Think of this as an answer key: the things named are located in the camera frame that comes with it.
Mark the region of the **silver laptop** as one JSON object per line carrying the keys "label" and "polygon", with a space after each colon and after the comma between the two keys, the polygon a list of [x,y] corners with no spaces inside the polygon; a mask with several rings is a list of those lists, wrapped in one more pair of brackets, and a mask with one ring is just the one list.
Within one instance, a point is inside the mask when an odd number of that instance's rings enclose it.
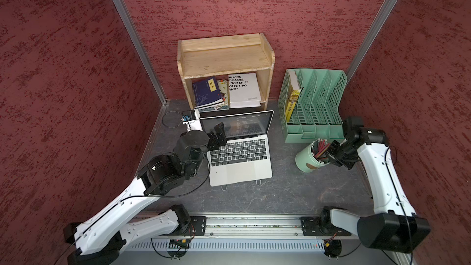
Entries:
{"label": "silver laptop", "polygon": [[272,177],[268,132],[274,111],[222,115],[200,119],[201,130],[222,123],[227,144],[208,153],[210,185],[222,186]]}

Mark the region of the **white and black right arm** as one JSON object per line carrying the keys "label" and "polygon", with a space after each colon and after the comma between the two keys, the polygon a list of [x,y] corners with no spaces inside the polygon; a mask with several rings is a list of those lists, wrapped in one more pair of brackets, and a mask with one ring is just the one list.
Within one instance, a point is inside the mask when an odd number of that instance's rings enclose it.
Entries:
{"label": "white and black right arm", "polygon": [[430,233],[425,218],[417,216],[396,174],[390,144],[383,130],[364,126],[360,117],[342,122],[344,140],[327,148],[328,162],[351,169],[363,164],[374,202],[374,213],[360,217],[345,209],[326,206],[320,229],[334,234],[343,229],[359,237],[363,246],[410,254]]}

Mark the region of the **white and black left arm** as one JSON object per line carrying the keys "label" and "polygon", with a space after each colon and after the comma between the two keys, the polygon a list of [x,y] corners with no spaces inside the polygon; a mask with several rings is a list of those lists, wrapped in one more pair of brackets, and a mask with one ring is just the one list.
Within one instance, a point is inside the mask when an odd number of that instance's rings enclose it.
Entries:
{"label": "white and black left arm", "polygon": [[70,265],[110,265],[127,248],[156,236],[191,231],[191,217],[183,205],[135,222],[144,208],[194,177],[209,151],[227,144],[223,123],[209,133],[190,130],[179,137],[172,153],[159,155],[141,168],[132,182],[103,210],[83,223],[64,228],[65,241],[75,250]]}

